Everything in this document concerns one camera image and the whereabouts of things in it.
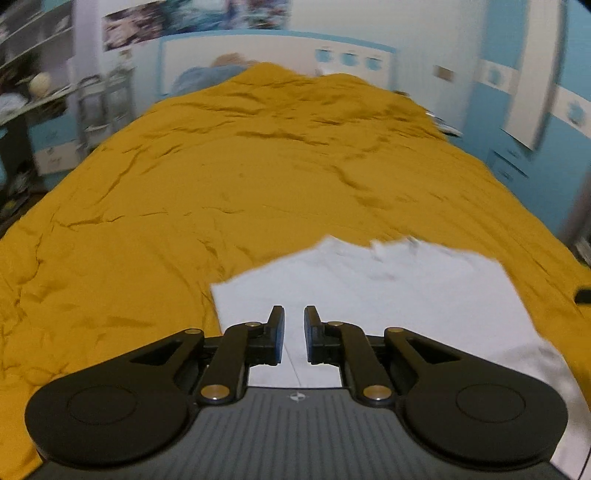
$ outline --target white ball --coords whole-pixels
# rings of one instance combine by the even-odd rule
[[[45,97],[51,89],[51,75],[40,73],[29,82],[29,92],[38,98]]]

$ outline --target poster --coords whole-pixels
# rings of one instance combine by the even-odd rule
[[[162,35],[287,27],[290,0],[161,0],[103,19],[105,51]]]
[[[159,38],[164,32],[162,2],[126,8],[103,19],[105,51]]]

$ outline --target yellow blanket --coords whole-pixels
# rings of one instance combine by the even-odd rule
[[[155,105],[0,241],[0,478],[39,464],[23,412],[41,385],[187,327],[219,334],[210,283],[327,234],[497,258],[591,401],[591,312],[572,300],[589,270],[411,100],[260,64]]]

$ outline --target textured grip surface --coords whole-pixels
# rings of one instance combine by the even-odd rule
[[[31,480],[565,480],[541,463],[512,472],[450,465],[419,447],[385,409],[347,390],[249,388],[208,407],[175,445],[132,466],[81,471],[46,463]]]

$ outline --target white t-shirt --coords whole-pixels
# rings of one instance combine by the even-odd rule
[[[327,237],[313,248],[212,285],[212,293],[222,330],[266,322],[273,305],[285,308],[282,362],[251,368],[251,386],[341,386],[337,367],[307,361],[304,308],[314,305],[323,322],[353,323],[366,335],[404,327],[550,384],[569,409],[553,463],[572,478],[583,467],[591,445],[587,404],[564,359],[535,331],[496,261],[415,239],[364,248]]]

